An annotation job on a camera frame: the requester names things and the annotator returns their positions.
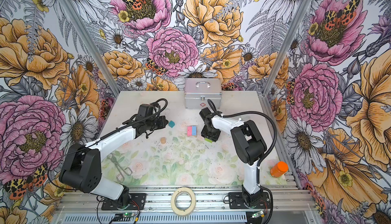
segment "table surface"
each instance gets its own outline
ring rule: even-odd
[[[222,132],[217,142],[209,143],[201,137],[204,126],[199,109],[185,109],[183,91],[122,91],[110,111],[101,131],[105,135],[120,127],[122,122],[136,114],[140,104],[150,104],[159,98],[168,100],[167,108],[161,113],[175,126],[154,131],[148,139],[145,134],[124,143],[113,155],[123,168],[129,167],[133,174],[125,176],[123,185],[170,185],[208,186],[241,185],[243,165],[235,152],[231,135]],[[256,91],[223,91],[223,114],[234,114],[248,110],[262,112]],[[242,116],[243,121],[253,120],[262,134],[268,148],[272,136],[266,119],[256,114]],[[187,136],[187,127],[197,126],[197,137]],[[285,176],[274,178],[270,169],[279,161],[275,149],[261,163],[261,183],[264,185],[286,185]],[[119,171],[105,159],[102,174],[117,181]]]

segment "blue block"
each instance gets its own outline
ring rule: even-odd
[[[172,120],[170,120],[170,122],[169,122],[169,127],[173,128],[174,125],[175,125],[175,123],[174,123]]]
[[[192,136],[196,136],[197,135],[197,126],[193,125],[192,126]]]

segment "case handle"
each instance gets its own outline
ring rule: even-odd
[[[200,81],[200,82],[197,82],[197,83],[195,84],[195,86],[198,87],[198,84],[208,84],[208,88],[210,87],[210,83],[209,83],[209,82]]]

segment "metal tongs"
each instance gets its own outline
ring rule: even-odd
[[[117,168],[119,174],[117,175],[117,181],[119,183],[123,183],[124,180],[125,180],[125,176],[123,173],[125,173],[125,175],[132,175],[133,174],[133,171],[129,168],[129,167],[126,167],[125,169],[121,167],[121,165],[118,163],[117,159],[115,158],[114,154],[110,154],[111,155],[111,158],[109,158],[111,160],[111,162],[114,163],[115,167]]]

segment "black mounting plate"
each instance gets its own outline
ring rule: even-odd
[[[132,193],[130,195],[130,200],[136,202],[140,210],[144,210],[145,197],[146,193]],[[118,208],[114,207],[111,204],[110,199],[105,199],[102,204],[102,210],[118,210]],[[129,206],[123,210],[137,210],[137,206],[135,206],[132,202],[130,202]]]
[[[258,204],[253,208],[248,208],[243,201],[242,193],[241,192],[231,192],[228,193],[228,199],[230,201],[230,209],[237,210],[237,209],[266,209],[266,207],[270,209],[270,198],[269,194],[267,192],[262,193],[262,197],[259,199]]]

